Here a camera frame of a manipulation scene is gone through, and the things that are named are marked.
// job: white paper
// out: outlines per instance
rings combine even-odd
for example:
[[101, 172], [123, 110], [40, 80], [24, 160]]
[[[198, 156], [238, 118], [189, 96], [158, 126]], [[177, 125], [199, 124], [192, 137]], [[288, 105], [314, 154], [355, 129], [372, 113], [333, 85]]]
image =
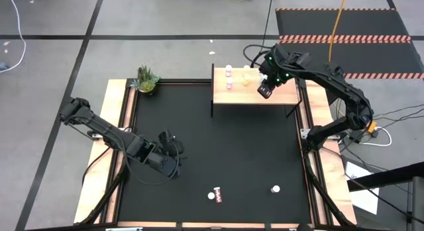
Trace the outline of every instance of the white paper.
[[[353, 163], [347, 162], [346, 174], [352, 179], [371, 175], [366, 169], [359, 167]], [[379, 188], [371, 189], [376, 195], [378, 195]], [[371, 192], [367, 190], [350, 192], [352, 196], [352, 204], [358, 208], [366, 210], [372, 214], [377, 214], [378, 198], [375, 197]]]

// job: red and white can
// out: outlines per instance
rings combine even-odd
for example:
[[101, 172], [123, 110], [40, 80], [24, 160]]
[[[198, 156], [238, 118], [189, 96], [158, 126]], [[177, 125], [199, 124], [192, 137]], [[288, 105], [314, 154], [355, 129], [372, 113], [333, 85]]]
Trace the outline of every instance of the red and white can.
[[215, 201], [217, 203], [223, 202], [223, 198], [221, 196], [221, 188], [220, 187], [215, 187], [215, 188], [213, 188], [213, 190], [215, 192]]

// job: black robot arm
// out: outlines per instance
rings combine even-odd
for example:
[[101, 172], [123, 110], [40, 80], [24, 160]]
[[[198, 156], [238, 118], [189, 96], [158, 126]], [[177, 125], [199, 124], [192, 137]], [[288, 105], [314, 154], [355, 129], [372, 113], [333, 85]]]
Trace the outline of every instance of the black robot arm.
[[160, 144], [148, 141], [132, 132], [122, 131], [97, 116], [91, 111], [88, 101], [80, 98], [71, 98], [59, 115], [65, 125], [86, 125], [102, 135], [106, 145], [112, 149], [123, 151], [130, 158], [139, 159], [165, 176], [170, 177], [175, 169], [179, 169], [176, 156], [177, 153], [183, 153], [184, 147], [167, 130], [159, 135]]
[[334, 93], [346, 103], [346, 116], [325, 126], [313, 126], [306, 142], [307, 148], [318, 150], [327, 137], [346, 129], [360, 130], [372, 121], [373, 111], [362, 90], [348, 84], [343, 78], [343, 70], [334, 63], [312, 65], [309, 53], [289, 53], [281, 44], [273, 46], [264, 56], [259, 67], [260, 73], [267, 75], [258, 92], [269, 98], [275, 87], [292, 78], [307, 79]]

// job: yellow cable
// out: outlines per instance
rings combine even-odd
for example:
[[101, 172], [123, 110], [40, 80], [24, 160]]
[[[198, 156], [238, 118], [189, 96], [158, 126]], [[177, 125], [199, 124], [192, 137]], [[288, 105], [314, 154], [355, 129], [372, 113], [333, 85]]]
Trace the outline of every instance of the yellow cable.
[[346, 0], [342, 1], [342, 5], [340, 6], [339, 13], [337, 15], [336, 23], [334, 24], [333, 33], [331, 35], [330, 50], [329, 50], [329, 62], [331, 62], [331, 50], [333, 49], [334, 35], [336, 34], [337, 25], [339, 24], [340, 15], [342, 15], [342, 10], [343, 10], [343, 7], [345, 5], [345, 1]]

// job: gray floor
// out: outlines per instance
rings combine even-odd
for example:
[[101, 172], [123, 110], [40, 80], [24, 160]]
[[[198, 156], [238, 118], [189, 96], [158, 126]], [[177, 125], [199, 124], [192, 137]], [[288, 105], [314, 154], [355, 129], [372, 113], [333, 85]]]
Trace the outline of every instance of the gray floor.
[[[24, 34], [84, 35], [97, 0], [15, 0]], [[394, 0], [412, 35], [424, 35], [424, 0]], [[338, 7], [341, 0], [275, 0], [273, 7]], [[93, 34], [262, 34], [268, 0], [104, 0]], [[346, 7], [388, 8], [386, 0], [347, 0]], [[0, 0], [0, 35], [16, 34], [9, 0]], [[272, 12], [268, 34], [277, 34]], [[259, 40], [92, 40], [72, 96], [84, 97], [99, 113], [106, 83], [136, 75], [148, 64], [163, 78], [208, 78], [210, 66], [241, 67], [241, 50]], [[0, 223], [14, 230], [30, 189], [54, 117], [81, 46], [80, 40], [28, 40], [24, 62], [0, 74]], [[424, 42], [414, 42], [424, 57]], [[14, 64], [23, 45], [0, 40], [0, 61]], [[424, 103], [423, 80], [351, 80], [364, 90], [376, 111], [384, 113]], [[386, 168], [424, 160], [420, 140], [424, 120], [388, 128], [388, 148], [353, 146], [370, 163]], [[384, 136], [374, 142], [385, 142]], [[91, 142], [68, 127], [60, 128], [26, 228], [71, 225], [80, 195], [81, 175]]]

